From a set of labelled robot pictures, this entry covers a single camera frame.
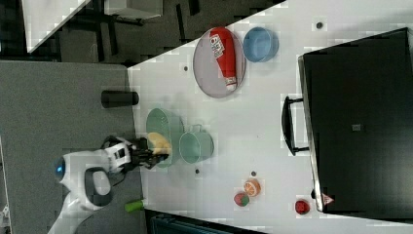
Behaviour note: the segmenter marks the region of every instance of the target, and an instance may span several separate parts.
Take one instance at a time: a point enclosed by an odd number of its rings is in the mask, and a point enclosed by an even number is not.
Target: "white table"
[[[91,0],[21,0],[27,52],[32,53]]]
[[[322,30],[315,27],[318,21],[324,23]],[[289,153],[281,125],[283,99],[301,94],[299,56],[409,23],[413,2],[405,0],[290,0],[272,7],[229,26],[242,39],[253,26],[270,28],[280,37],[280,50],[268,62],[249,62],[243,85],[224,99],[210,98],[197,86],[191,70],[197,41],[130,68],[131,88],[140,95],[134,110],[139,136],[144,136],[148,112],[163,107],[179,114],[185,125],[203,124],[216,149],[197,165],[180,160],[167,171],[142,170],[146,208],[265,233],[412,233],[407,224],[317,212],[310,198],[309,154]],[[303,107],[296,106],[296,138],[304,146]],[[233,197],[251,171],[257,172],[263,192],[241,209]],[[309,214],[295,213],[298,198],[312,202]]]

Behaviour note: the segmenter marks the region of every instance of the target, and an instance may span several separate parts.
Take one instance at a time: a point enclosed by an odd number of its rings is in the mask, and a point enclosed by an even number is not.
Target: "green bowl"
[[[179,116],[169,110],[155,108],[149,112],[146,120],[146,133],[158,133],[166,138],[171,147],[171,154],[165,161],[160,162],[157,166],[167,168],[178,160],[179,139],[184,132],[183,124]],[[148,140],[148,148],[153,149],[154,145]]]

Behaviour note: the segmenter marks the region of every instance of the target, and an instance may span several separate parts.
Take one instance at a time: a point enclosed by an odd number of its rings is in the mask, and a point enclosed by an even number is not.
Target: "red object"
[[[297,201],[295,203],[295,211],[300,215],[305,215],[310,211],[310,205],[304,200]]]
[[[249,197],[248,197],[248,195],[246,195],[246,193],[241,192],[241,193],[238,193],[237,195],[235,195],[234,202],[238,206],[244,207],[249,203]]]
[[[227,89],[234,91],[237,88],[237,72],[232,33],[225,27],[215,27],[209,33],[209,41]]]

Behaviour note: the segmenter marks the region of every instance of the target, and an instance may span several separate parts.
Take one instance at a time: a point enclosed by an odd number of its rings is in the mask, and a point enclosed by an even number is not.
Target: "green object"
[[[183,134],[183,124],[179,116],[174,115],[171,111],[161,108],[151,110],[146,120],[146,133],[158,133],[162,135],[169,141],[172,147],[171,155],[157,166],[160,168],[167,168],[175,163],[178,158],[173,157],[173,155],[179,154],[179,139]],[[154,148],[149,140],[148,148]]]
[[[210,134],[202,132],[201,125],[191,126],[190,132],[182,135],[179,141],[179,153],[182,159],[194,164],[212,156],[213,141]]]
[[[241,204],[243,204],[243,207],[248,205],[248,203],[249,203],[249,197],[248,196],[242,197]]]
[[[125,204],[125,210],[128,213],[131,213],[133,211],[143,210],[143,202],[142,201],[137,201],[137,202],[127,203],[127,204]]]

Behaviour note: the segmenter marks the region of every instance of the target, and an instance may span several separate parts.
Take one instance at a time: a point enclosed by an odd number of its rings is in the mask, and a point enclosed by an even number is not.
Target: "suitcase handle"
[[[294,140],[294,128],[292,126],[292,117],[291,117],[291,108],[290,105],[296,102],[303,101],[302,98],[298,99],[291,99],[286,97],[284,100],[284,104],[282,107],[282,133],[284,135],[284,139],[286,145],[291,151],[292,155],[295,156],[295,153],[300,151],[307,151],[310,150],[309,147],[297,148],[295,147],[295,140]]]

